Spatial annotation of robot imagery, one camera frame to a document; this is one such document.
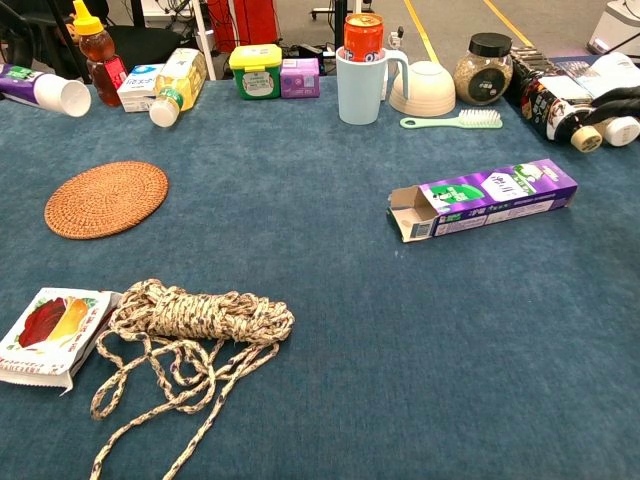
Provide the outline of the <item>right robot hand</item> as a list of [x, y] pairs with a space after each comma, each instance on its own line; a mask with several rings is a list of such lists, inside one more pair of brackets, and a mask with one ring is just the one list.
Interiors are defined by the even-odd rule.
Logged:
[[639, 117], [640, 87], [619, 87], [610, 90], [591, 102], [593, 110], [585, 117], [585, 125], [595, 125], [616, 117]]

